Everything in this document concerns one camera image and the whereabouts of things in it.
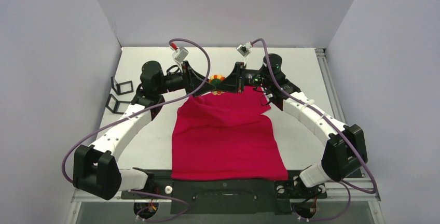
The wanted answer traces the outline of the orange yellow pompom brooch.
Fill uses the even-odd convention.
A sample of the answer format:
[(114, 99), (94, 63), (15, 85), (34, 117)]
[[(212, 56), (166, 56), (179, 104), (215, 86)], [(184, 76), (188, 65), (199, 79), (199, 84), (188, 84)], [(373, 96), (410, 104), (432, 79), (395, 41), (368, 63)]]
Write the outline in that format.
[[(220, 74), (214, 74), (210, 77), (209, 79), (209, 83), (214, 85), (214, 86), (218, 86), (219, 84), (221, 84), (223, 81), (225, 80), (225, 77), (223, 75)], [(217, 91), (214, 90), (211, 92), (213, 95), (221, 95), (223, 94), (222, 91)]]

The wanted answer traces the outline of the red t-shirt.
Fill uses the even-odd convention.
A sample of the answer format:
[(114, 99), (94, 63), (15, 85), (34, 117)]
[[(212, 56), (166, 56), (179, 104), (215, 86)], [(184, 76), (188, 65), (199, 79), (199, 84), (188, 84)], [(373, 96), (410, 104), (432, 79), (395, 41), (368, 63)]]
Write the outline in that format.
[(190, 97), (178, 110), (172, 133), (172, 178), (178, 180), (286, 180), (265, 95)]

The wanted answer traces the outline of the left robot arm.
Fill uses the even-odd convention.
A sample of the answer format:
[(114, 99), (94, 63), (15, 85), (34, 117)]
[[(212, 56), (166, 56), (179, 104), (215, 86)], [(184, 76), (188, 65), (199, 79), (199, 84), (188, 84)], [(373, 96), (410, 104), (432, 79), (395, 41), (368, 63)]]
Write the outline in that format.
[(185, 89), (188, 95), (201, 95), (215, 90), (216, 85), (195, 72), (188, 62), (179, 71), (164, 74), (157, 61), (142, 66), (141, 83), (135, 97), (121, 118), (90, 145), (79, 145), (74, 152), (73, 186), (105, 200), (118, 191), (134, 190), (140, 197), (149, 198), (155, 191), (152, 174), (139, 168), (120, 169), (118, 159), (137, 136), (152, 122), (166, 103), (163, 95)]

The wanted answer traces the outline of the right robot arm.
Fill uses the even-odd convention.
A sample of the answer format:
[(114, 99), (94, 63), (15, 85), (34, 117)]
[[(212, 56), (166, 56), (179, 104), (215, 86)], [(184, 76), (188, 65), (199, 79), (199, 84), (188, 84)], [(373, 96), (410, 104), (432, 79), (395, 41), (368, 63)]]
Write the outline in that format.
[(316, 106), (311, 98), (287, 79), (281, 65), (282, 58), (274, 53), (263, 58), (259, 69), (248, 69), (245, 62), (236, 62), (232, 72), (216, 89), (242, 93), (246, 86), (262, 88), (271, 103), (296, 118), (323, 143), (321, 161), (294, 177), (293, 191), (305, 197), (316, 185), (330, 180), (343, 181), (354, 171), (366, 167), (364, 132), (358, 125), (348, 126)]

